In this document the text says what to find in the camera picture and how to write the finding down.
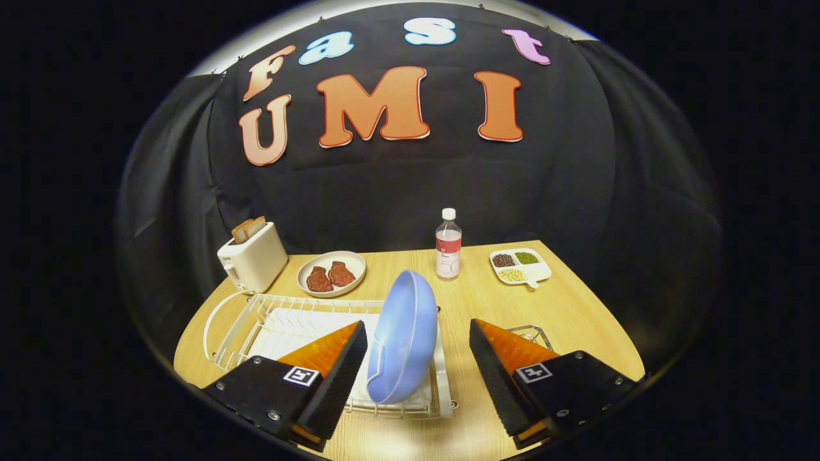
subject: toaster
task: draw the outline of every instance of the toaster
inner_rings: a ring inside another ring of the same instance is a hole
[[[228,240],[216,256],[237,289],[257,293],[264,293],[288,263],[288,254],[272,222],[266,222],[242,244]]]

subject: blue bowl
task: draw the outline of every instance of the blue bowl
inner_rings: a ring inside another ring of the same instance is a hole
[[[367,366],[367,392],[377,404],[412,395],[430,372],[438,318],[433,289],[413,271],[399,274],[376,324]]]

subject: plastic bottle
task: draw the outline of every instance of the plastic bottle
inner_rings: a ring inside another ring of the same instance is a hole
[[[456,211],[453,208],[441,210],[444,222],[435,230],[435,273],[442,279],[450,280],[458,276],[461,266],[461,228],[456,226]]]

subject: meat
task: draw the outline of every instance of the meat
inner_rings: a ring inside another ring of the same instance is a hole
[[[325,275],[326,269],[324,267],[314,266],[310,276],[307,277],[307,289],[316,291],[317,293],[324,293],[326,291],[333,291],[333,285],[330,279]]]
[[[344,262],[333,261],[330,266],[330,283],[336,286],[347,286],[353,283],[356,277],[344,265]]]

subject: toast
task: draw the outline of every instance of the toast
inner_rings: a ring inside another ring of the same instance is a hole
[[[234,236],[235,244],[243,244],[253,237],[254,234],[261,231],[263,227],[265,227],[265,217],[260,216],[256,219],[248,219],[236,226],[230,234]]]

